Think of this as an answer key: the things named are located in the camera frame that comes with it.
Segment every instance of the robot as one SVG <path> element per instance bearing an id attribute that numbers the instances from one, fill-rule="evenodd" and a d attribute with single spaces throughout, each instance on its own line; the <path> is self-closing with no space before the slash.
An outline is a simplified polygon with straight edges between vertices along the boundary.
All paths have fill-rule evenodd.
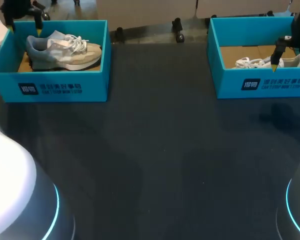
<path id="1" fill-rule="evenodd" d="M 73 240 L 66 202 L 17 142 L 0 132 L 0 240 Z"/>
<path id="2" fill-rule="evenodd" d="M 300 240 L 300 166 L 277 209 L 276 229 L 281 240 Z"/>
<path id="3" fill-rule="evenodd" d="M 275 50 L 271 55 L 271 67 L 275 72 L 286 47 L 298 48 L 300 51 L 300 12 L 294 16 L 291 24 L 291 36 L 281 36 L 275 43 Z"/>
<path id="4" fill-rule="evenodd" d="M 35 8 L 30 0 L 4 0 L 0 10 L 3 13 L 6 26 L 13 32 L 16 30 L 14 19 L 20 19 L 26 15 L 33 16 L 35 28 L 38 36 L 40 36 L 43 28 L 41 19 L 43 12 L 39 8 Z"/>

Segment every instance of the gray sneaker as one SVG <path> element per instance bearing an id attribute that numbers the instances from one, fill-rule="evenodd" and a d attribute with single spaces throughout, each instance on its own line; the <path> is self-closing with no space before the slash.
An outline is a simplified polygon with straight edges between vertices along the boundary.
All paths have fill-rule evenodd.
<path id="1" fill-rule="evenodd" d="M 28 36 L 26 51 L 33 70 L 64 68 L 78 71 L 95 64 L 102 55 L 100 45 L 87 42 L 80 36 L 55 31 L 47 38 Z"/>

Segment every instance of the shoe sole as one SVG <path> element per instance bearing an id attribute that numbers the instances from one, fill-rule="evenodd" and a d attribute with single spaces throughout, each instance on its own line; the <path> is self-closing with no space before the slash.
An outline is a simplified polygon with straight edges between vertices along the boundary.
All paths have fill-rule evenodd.
<path id="1" fill-rule="evenodd" d="M 43 70 L 53 70 L 53 69 L 67 69 L 70 71 L 79 71 L 89 68 L 100 60 L 101 56 L 93 61 L 87 62 L 85 64 L 72 65 L 65 64 L 60 62 L 45 62 L 45 61 L 32 61 L 29 60 L 30 66 L 34 71 L 43 71 Z"/>

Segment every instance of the cardboard insert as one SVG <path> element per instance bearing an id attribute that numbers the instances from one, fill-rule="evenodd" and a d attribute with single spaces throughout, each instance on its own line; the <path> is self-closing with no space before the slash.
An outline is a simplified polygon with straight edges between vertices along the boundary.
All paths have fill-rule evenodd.
<path id="1" fill-rule="evenodd" d="M 265 46 L 221 46 L 221 54 L 226 69 L 232 69 L 236 67 L 236 61 L 245 57 L 250 60 L 253 59 L 265 59 L 270 57 L 275 50 L 275 45 Z M 295 52 L 291 48 L 286 48 L 282 55 L 283 59 L 290 59 L 296 56 Z"/>
<path id="2" fill-rule="evenodd" d="M 55 72 L 55 71 L 58 71 L 58 72 L 63 72 L 63 71 L 68 71 L 67 69 L 64 69 L 64 68 L 60 68 L 60 69 L 51 69 L 51 70 L 47 70 L 45 72 Z M 89 69 L 85 69 L 83 71 L 100 71 L 100 61 L 98 61 L 96 64 L 94 64 L 94 66 L 92 66 L 91 68 Z M 23 58 L 22 58 L 22 61 L 20 63 L 20 66 L 19 66 L 19 69 L 18 69 L 18 73 L 31 73 L 33 72 L 32 68 L 30 67 L 30 64 L 29 64 L 29 57 L 27 55 L 27 53 L 25 52 L 23 54 Z"/>

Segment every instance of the robotic arm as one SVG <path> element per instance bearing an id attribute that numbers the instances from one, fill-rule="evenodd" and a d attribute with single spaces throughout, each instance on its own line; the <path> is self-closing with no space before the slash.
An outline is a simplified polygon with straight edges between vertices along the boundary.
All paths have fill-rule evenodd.
<path id="1" fill-rule="evenodd" d="M 20 19 L 26 15 L 33 16 L 36 31 L 40 36 L 43 29 L 42 12 L 34 8 L 30 0 L 4 0 L 0 10 L 3 13 L 6 26 L 13 32 L 16 31 L 14 19 Z"/>
<path id="2" fill-rule="evenodd" d="M 278 67 L 279 60 L 285 52 L 286 47 L 298 48 L 300 51 L 300 12 L 294 16 L 291 24 L 291 35 L 292 36 L 279 37 L 275 43 L 275 50 L 271 55 L 271 66 L 274 72 Z"/>

